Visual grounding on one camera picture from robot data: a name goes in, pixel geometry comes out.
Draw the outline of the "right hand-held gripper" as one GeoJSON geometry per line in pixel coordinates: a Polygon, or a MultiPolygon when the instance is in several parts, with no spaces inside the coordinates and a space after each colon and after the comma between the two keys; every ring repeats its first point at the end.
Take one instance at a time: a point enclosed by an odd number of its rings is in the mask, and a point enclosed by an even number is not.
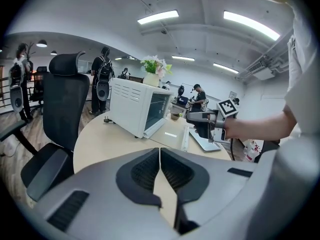
{"type": "Polygon", "coordinates": [[[238,108],[231,99],[221,101],[216,109],[204,112],[190,112],[186,115],[186,121],[194,124],[198,135],[213,143],[229,143],[226,138],[225,123],[228,118],[235,119],[238,108]]]}

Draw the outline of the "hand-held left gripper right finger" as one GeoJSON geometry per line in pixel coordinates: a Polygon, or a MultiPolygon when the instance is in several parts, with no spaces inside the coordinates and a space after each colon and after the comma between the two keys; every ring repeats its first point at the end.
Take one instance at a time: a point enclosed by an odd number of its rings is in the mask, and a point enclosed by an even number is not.
{"type": "Polygon", "coordinates": [[[256,164],[161,148],[161,170],[177,195],[174,229],[181,235],[204,225],[246,185],[256,164]]]}

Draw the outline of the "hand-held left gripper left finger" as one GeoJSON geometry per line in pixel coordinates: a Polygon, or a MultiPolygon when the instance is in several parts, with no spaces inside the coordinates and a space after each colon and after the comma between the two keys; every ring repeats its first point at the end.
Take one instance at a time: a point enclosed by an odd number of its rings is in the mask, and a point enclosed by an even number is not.
{"type": "Polygon", "coordinates": [[[36,212],[77,240],[175,240],[154,194],[159,149],[91,164],[47,192],[36,212]]]}

